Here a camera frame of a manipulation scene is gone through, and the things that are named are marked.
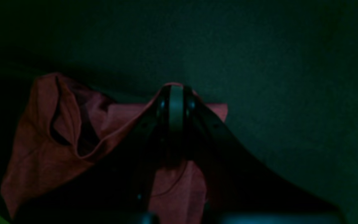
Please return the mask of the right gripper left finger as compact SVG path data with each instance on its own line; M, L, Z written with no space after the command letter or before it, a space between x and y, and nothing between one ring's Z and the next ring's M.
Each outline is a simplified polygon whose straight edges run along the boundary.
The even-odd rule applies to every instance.
M173 86L121 143L78 177L20 208L14 224L159 224L148 212L155 173L165 156Z

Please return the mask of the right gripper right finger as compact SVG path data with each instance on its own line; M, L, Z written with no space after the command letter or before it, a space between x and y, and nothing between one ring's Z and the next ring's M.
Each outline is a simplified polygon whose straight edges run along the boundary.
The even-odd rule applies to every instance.
M202 224L344 224L337 206L280 177L253 156L190 87L177 88L182 152L202 171Z

